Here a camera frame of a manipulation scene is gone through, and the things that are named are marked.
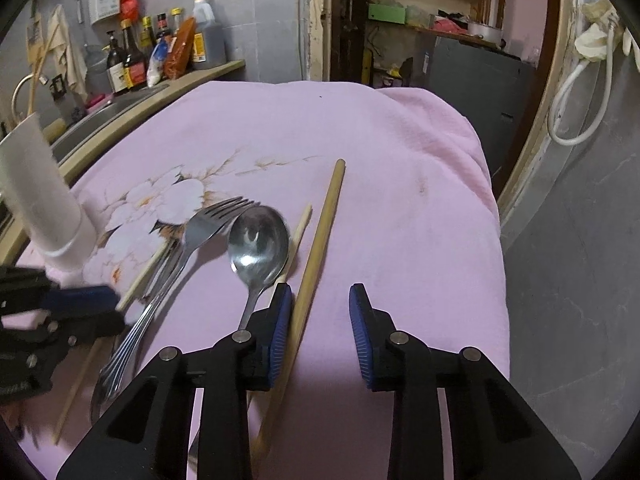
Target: plastic jug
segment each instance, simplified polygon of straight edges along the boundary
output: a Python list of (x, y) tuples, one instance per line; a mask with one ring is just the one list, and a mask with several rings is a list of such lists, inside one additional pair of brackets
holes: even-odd
[(225, 38), (222, 25), (216, 21), (207, 0), (195, 0), (193, 17), (196, 35), (193, 38), (193, 67), (196, 70), (215, 68), (226, 63)]

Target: white container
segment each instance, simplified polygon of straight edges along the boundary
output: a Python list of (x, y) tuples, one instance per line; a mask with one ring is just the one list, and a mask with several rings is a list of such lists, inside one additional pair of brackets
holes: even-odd
[(48, 264), (67, 272), (88, 260), (95, 228), (62, 179), (37, 114), (0, 142), (0, 192)]
[(120, 0), (89, 0), (89, 20), (92, 25), (119, 13)]
[(225, 38), (222, 24), (216, 21), (207, 0), (195, 0), (193, 17), (196, 35), (193, 38), (191, 61), (196, 70), (207, 70), (226, 63)]
[(489, 25), (483, 25), (482, 23), (469, 22), (468, 33), (476, 38), (500, 46), (500, 40), (502, 39), (501, 28), (489, 27)]

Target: white cylinder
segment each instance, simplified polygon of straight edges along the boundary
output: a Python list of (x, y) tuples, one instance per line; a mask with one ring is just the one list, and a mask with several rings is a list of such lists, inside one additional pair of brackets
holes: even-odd
[(84, 264), (97, 234), (62, 179), (37, 114), (0, 142), (0, 191), (47, 263), (60, 270)]

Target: spoon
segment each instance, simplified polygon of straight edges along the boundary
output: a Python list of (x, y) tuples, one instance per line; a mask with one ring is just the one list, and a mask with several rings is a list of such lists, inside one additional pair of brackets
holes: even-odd
[(289, 231), (282, 216), (263, 205), (247, 209), (229, 231), (227, 252), (231, 269), (249, 289), (238, 327), (245, 330), (258, 298), (287, 263)]

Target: floral pattern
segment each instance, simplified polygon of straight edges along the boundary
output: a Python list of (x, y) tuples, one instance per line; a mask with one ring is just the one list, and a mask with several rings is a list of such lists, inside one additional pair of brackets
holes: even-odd
[(239, 171), (233, 169), (238, 153), (236, 150), (213, 168), (176, 166), (107, 204), (97, 213), (98, 247), (84, 265), (83, 280), (92, 285), (111, 285), (124, 294), (166, 238), (178, 235), (201, 208), (230, 197), (216, 189), (220, 176), (243, 176), (291, 162), (258, 160), (252, 168)]

